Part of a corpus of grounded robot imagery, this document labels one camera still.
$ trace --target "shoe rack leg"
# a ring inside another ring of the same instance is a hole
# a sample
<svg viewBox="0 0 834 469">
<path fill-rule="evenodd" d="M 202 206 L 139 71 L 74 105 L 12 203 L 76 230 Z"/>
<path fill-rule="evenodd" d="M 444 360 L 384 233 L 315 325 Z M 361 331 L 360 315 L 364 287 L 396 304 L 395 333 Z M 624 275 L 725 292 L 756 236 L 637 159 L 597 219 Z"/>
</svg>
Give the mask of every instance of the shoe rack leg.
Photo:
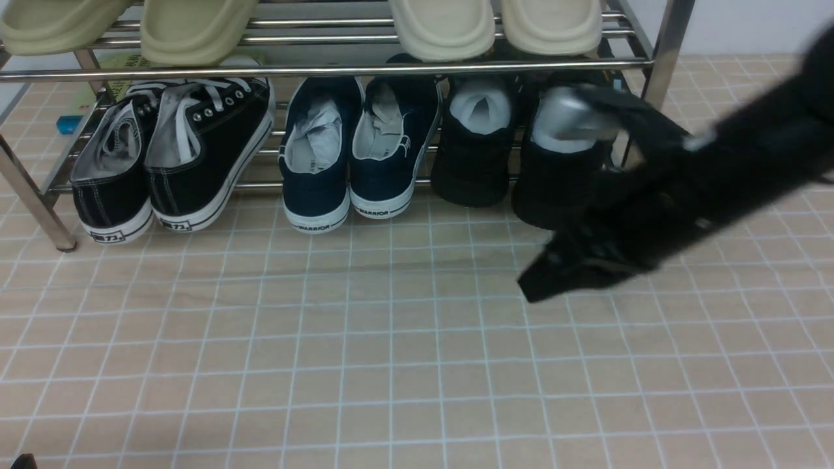
<svg viewBox="0 0 834 469">
<path fill-rule="evenodd" d="M 643 73 L 646 76 L 646 84 L 643 86 L 641 97 L 655 109 L 663 109 L 663 103 L 666 101 L 666 93 L 669 91 L 678 57 L 681 55 L 681 46 L 686 36 L 686 27 L 689 26 L 692 10 L 695 8 L 695 1 L 666 0 L 666 10 L 663 13 L 663 21 L 661 21 L 661 28 L 657 33 L 652 54 L 655 62 Z M 634 10 L 629 6 L 628 0 L 614 0 L 613 3 L 630 13 L 632 22 L 636 21 Z M 643 33 L 642 36 L 638 35 L 638 39 L 642 39 L 641 43 L 645 43 L 645 34 Z M 637 150 L 629 139 L 621 165 L 630 167 L 639 163 L 642 157 L 636 153 Z"/>
<path fill-rule="evenodd" d="M 62 252 L 75 250 L 75 239 L 69 234 L 69 230 L 55 214 L 53 208 L 44 203 L 37 185 L 2 135 L 0 135 L 0 174 L 6 178 L 8 184 L 20 197 L 20 201 L 41 225 L 43 231 L 55 244 L 55 248 Z"/>
<path fill-rule="evenodd" d="M 78 60 L 78 66 L 86 69 L 100 69 L 96 54 L 90 49 L 81 49 L 75 51 L 75 59 Z M 90 82 L 90 88 L 93 89 L 93 95 L 98 96 L 103 93 L 106 96 L 105 103 L 115 103 L 116 99 L 113 96 L 113 90 L 110 89 L 110 84 L 105 80 L 94 80 Z"/>
</svg>

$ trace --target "tiled floor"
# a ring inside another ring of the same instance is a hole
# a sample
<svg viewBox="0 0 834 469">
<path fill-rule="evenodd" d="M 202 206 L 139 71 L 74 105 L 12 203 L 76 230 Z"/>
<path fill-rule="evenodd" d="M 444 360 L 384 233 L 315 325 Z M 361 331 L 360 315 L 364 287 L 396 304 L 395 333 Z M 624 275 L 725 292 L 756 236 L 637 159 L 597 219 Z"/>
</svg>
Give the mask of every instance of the tiled floor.
<svg viewBox="0 0 834 469">
<path fill-rule="evenodd" d="M 685 58 L 691 129 L 790 57 Z M 74 85 L 3 125 L 38 177 Z M 274 169 L 259 166 L 266 174 Z M 526 305 L 548 234 L 422 193 L 289 228 L 274 195 L 195 235 L 60 255 L 0 181 L 0 465 L 42 469 L 811 467 L 834 462 L 834 191 L 613 291 Z M 81 234 L 71 200 L 58 209 Z"/>
</svg>

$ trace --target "logo label on heel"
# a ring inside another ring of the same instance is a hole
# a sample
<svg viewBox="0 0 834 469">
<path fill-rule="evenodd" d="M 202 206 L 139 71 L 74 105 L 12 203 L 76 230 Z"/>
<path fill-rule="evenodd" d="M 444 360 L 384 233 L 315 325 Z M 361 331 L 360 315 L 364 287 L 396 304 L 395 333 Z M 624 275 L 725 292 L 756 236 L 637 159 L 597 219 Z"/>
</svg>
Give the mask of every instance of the logo label on heel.
<svg viewBox="0 0 834 469">
<path fill-rule="evenodd" d="M 181 232 L 193 231 L 193 228 L 191 228 L 191 224 L 187 221 L 174 223 L 174 222 L 171 222 L 171 221 L 160 220 L 160 222 L 162 223 L 162 226 L 164 226 L 165 228 L 170 229 L 172 231 L 181 231 Z"/>
<path fill-rule="evenodd" d="M 324 226 L 303 226 L 303 225 L 300 225 L 300 224 L 294 224 L 293 226 L 295 228 L 298 228 L 302 231 L 306 231 L 308 233 L 317 233 L 319 231 L 326 231 L 326 230 L 330 229 L 330 227 L 333 226 L 333 225 L 326 224 Z"/>
<path fill-rule="evenodd" d="M 96 233 L 91 231 L 90 237 L 92 237 L 95 242 L 103 245 L 114 245 L 116 243 L 124 242 L 124 234 L 121 231 L 114 231 L 112 233 Z"/>
<path fill-rule="evenodd" d="M 372 216 L 372 217 L 381 217 L 381 216 L 385 216 L 385 215 L 391 213 L 390 210 L 380 210 L 380 211 L 363 210 L 363 209 L 357 209 L 357 210 L 363 215 L 368 215 L 368 216 Z"/>
</svg>

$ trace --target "metal shoe rack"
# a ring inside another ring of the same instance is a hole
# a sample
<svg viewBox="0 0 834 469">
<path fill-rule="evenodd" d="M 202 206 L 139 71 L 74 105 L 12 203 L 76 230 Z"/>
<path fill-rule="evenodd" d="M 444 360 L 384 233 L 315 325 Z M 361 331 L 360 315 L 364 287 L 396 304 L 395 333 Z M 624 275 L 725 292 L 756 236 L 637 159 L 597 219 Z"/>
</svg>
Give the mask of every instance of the metal shoe rack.
<svg viewBox="0 0 834 469">
<path fill-rule="evenodd" d="M 261 0 L 261 3 L 302 3 L 304 0 Z M 306 0 L 319 3 L 345 3 L 351 0 Z M 625 58 L 587 58 L 569 59 L 560 57 L 540 57 L 535 61 L 523 62 L 462 62 L 462 63 L 420 63 L 420 64 L 384 64 L 384 65 L 265 65 L 258 68 L 121 68 L 101 69 L 93 51 L 101 49 L 137 49 L 139 21 L 118 21 L 104 38 L 93 43 L 89 48 L 78 50 L 75 57 L 80 69 L 42 70 L 22 72 L 0 72 L 0 83 L 38 83 L 38 82 L 89 82 L 96 93 L 96 103 L 78 125 L 73 141 L 64 150 L 53 170 L 40 187 L 33 181 L 27 170 L 15 156 L 6 140 L 0 135 L 0 174 L 8 181 L 20 200 L 26 205 L 49 236 L 58 250 L 69 252 L 75 249 L 76 240 L 63 222 L 55 215 L 53 207 L 60 194 L 70 193 L 68 176 L 73 164 L 84 145 L 89 141 L 105 109 L 113 104 L 113 94 L 108 80 L 159 79 L 159 78 L 211 78 L 211 77 L 305 77 L 327 75 L 410 75 L 410 74 L 457 74 L 457 73 L 518 73 L 545 72 L 564 69 L 625 70 L 640 69 L 646 77 L 642 97 L 656 108 L 661 108 L 669 88 L 672 71 L 675 68 L 681 49 L 686 27 L 688 25 L 695 0 L 667 0 L 666 10 L 660 31 L 654 46 L 640 26 L 634 11 L 626 0 L 607 0 L 608 8 L 603 12 L 603 40 L 622 38 L 628 43 L 631 54 Z M 495 18 L 499 25 L 496 40 L 503 40 L 500 18 Z M 244 35 L 241 46 L 274 45 L 290 47 L 294 45 L 333 46 L 342 44 L 390 44 L 397 43 L 394 33 L 394 20 L 391 18 L 342 18 L 342 19 L 265 19 L 254 18 L 249 22 L 249 30 L 287 30 L 303 29 L 315 31 L 326 28 L 337 33 L 327 34 L 282 34 Z M 370 28 L 378 33 L 353 33 L 352 29 Z M 5 48 L 0 46 L 0 68 L 10 59 Z M 284 134 L 282 129 L 272 132 L 274 137 Z M 263 155 L 277 154 L 275 149 L 264 149 Z M 427 178 L 418 179 L 418 184 L 428 184 Z M 238 184 L 237 190 L 277 189 L 280 181 L 245 182 Z"/>
</svg>

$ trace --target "sneaker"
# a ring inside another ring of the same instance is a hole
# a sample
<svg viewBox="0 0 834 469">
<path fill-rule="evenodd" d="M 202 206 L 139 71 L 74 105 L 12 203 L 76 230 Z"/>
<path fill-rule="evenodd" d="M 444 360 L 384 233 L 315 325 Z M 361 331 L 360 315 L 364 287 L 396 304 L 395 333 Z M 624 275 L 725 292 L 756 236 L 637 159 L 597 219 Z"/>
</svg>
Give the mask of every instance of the sneaker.
<svg viewBox="0 0 834 469">
<path fill-rule="evenodd" d="M 258 63 L 237 57 L 223 65 Z M 266 78 L 195 79 L 165 90 L 145 160 L 153 212 L 162 225 L 190 232 L 212 224 L 274 119 L 275 94 Z"/>
<path fill-rule="evenodd" d="M 284 212 L 303 233 L 340 227 L 350 211 L 348 160 L 364 90 L 358 78 L 307 78 L 287 110 L 278 164 Z"/>
<path fill-rule="evenodd" d="M 561 109 L 556 89 L 590 83 L 610 86 L 603 72 L 554 73 L 534 103 L 532 119 L 521 142 L 521 171 L 513 188 L 512 208 L 522 221 L 557 229 L 566 217 L 590 204 L 596 178 L 611 142 L 559 140 Z"/>
<path fill-rule="evenodd" d="M 520 78 L 452 78 L 431 187 L 464 207 L 498 204 L 510 187 Z"/>
<path fill-rule="evenodd" d="M 81 226 L 97 243 L 133 241 L 153 210 L 142 170 L 163 91 L 178 82 L 135 82 L 104 113 L 78 156 L 69 181 Z"/>
<path fill-rule="evenodd" d="M 401 54 L 392 62 L 413 62 Z M 350 201 L 371 219 L 408 208 L 417 171 L 440 121 L 433 77 L 377 77 L 369 84 L 350 159 Z"/>
</svg>

